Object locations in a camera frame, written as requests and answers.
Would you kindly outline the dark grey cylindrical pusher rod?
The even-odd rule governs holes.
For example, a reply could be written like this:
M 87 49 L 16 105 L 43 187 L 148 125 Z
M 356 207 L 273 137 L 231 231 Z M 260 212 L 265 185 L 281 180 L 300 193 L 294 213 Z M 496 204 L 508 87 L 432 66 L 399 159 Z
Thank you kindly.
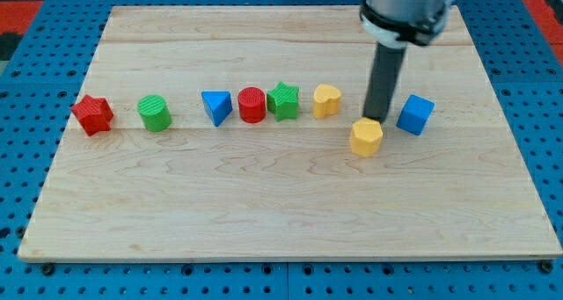
M 405 48 L 377 44 L 362 109 L 363 117 L 380 123 L 386 120 L 405 53 Z

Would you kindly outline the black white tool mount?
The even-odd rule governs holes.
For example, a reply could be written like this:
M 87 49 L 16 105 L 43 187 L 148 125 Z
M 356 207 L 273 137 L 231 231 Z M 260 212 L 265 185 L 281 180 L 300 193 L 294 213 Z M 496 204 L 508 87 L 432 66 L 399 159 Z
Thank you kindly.
M 364 30 L 388 48 L 428 46 L 443 32 L 454 0 L 361 0 Z

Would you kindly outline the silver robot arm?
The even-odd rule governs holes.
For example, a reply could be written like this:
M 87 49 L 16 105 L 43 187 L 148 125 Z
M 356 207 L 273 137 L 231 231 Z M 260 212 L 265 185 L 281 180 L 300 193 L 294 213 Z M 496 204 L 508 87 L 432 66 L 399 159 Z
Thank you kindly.
M 407 47 L 429 45 L 444 30 L 454 0 L 361 0 L 364 30 L 376 40 L 362 116 L 388 116 Z

